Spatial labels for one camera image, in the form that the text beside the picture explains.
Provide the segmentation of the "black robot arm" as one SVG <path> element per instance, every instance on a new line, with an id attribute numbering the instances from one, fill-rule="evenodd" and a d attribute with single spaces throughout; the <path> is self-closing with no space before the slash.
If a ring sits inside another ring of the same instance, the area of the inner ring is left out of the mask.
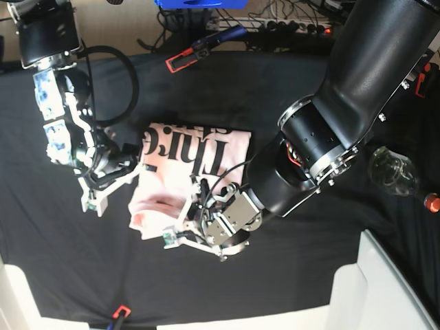
<path id="1" fill-rule="evenodd" d="M 71 1 L 7 1 L 19 37 L 21 64 L 34 68 L 34 95 L 43 116 L 47 156 L 51 162 L 72 168 L 88 188 L 101 190 L 132 173 L 140 148 L 119 147 L 106 132 L 126 120 L 140 94 L 138 75 L 120 50 L 104 45 L 87 47 L 78 33 Z M 131 99 L 119 115 L 98 120 L 90 70 L 78 60 L 107 53 L 121 61 L 131 81 Z"/>

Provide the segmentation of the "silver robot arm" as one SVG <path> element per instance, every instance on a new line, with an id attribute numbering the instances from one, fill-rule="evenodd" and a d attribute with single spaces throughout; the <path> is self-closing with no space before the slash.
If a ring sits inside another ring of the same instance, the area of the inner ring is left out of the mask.
<path id="1" fill-rule="evenodd" d="M 206 195 L 199 228 L 215 254 L 257 229 L 264 212 L 286 217 L 346 172 L 438 33 L 438 1 L 357 1 L 317 92 L 280 116 L 276 137 L 247 165 L 247 187 L 231 197 Z"/>

